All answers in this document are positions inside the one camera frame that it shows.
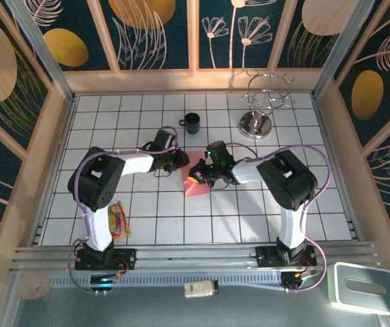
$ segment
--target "black mug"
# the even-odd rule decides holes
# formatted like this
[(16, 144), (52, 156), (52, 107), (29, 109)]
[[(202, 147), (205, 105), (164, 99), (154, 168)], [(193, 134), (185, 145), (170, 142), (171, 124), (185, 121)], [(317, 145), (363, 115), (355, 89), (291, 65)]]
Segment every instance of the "black mug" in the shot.
[(184, 126), (187, 133), (195, 135), (201, 127), (199, 121), (199, 115), (195, 114), (194, 112), (190, 112), (184, 116), (184, 119), (180, 120), (180, 126)]

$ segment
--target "white tile floor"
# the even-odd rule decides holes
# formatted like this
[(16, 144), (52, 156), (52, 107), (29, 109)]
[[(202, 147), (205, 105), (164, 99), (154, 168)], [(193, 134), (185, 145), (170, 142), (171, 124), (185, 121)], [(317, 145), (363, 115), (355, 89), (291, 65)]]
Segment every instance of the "white tile floor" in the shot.
[[(280, 146), (311, 144), (326, 153), (309, 94), (292, 94), (293, 107), (274, 110), (274, 127), (263, 140), (244, 138), (236, 128), (248, 110), (242, 94), (106, 95), (80, 98), (39, 244), (68, 245), (84, 237), (81, 215), (67, 182), (91, 146), (133, 149), (154, 139), (162, 125), (178, 127), (178, 143), (185, 151), (205, 149), (217, 140), (248, 145), (259, 156)], [(185, 112), (201, 117), (192, 136), (178, 126)], [(232, 146), (236, 159), (251, 156)], [(308, 150), (295, 150), (318, 178), (327, 176), (325, 163)], [(211, 194), (185, 198), (179, 172), (171, 176), (134, 174), (121, 178), (114, 201), (120, 200), (130, 217), (132, 235), (117, 245), (274, 242), (280, 230), (280, 207), (264, 183), (228, 186)], [(307, 233), (315, 240), (351, 239), (349, 224), (333, 180), (310, 207)]]

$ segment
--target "metal stand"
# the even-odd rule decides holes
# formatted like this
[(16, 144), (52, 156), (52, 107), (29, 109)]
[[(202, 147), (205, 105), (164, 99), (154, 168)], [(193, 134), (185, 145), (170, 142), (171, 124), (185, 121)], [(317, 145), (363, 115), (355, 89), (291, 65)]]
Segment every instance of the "metal stand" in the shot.
[[(272, 121), (268, 115), (272, 114), (273, 109), (290, 106), (286, 104), (286, 101), (290, 99), (290, 83), (294, 81), (294, 78), (291, 78), (289, 74), (280, 77), (274, 74), (259, 74), (256, 69), (254, 71), (254, 73), (246, 71), (248, 76), (252, 76), (252, 78), (248, 83), (248, 95), (243, 96), (249, 98), (249, 106), (252, 109), (242, 115), (237, 127), (243, 136), (260, 140), (268, 136), (272, 130)], [(267, 88), (254, 93), (251, 84), (257, 78), (267, 78)], [(284, 82), (287, 90), (285, 94), (270, 88), (270, 83), (274, 78)]]

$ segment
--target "chrome base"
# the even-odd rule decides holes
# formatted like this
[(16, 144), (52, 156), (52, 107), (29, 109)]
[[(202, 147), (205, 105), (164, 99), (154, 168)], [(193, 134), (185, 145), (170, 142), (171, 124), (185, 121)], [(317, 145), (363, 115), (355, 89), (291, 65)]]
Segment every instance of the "chrome base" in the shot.
[(247, 138), (260, 140), (269, 135), (272, 130), (272, 121), (264, 114), (260, 114), (257, 111), (249, 111), (240, 118), (238, 130)]

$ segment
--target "pink block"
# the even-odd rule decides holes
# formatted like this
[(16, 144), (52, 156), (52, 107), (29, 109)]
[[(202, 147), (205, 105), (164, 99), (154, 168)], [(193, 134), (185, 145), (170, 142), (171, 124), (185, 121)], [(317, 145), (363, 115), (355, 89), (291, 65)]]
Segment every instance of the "pink block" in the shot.
[(208, 184), (197, 184), (187, 179), (189, 171), (193, 166), (196, 166), (200, 159), (204, 158), (204, 152), (202, 150), (186, 152), (189, 156), (190, 163), (187, 166), (181, 168), (181, 177), (184, 185), (184, 195), (189, 196), (201, 196), (203, 194), (209, 194), (211, 192)]

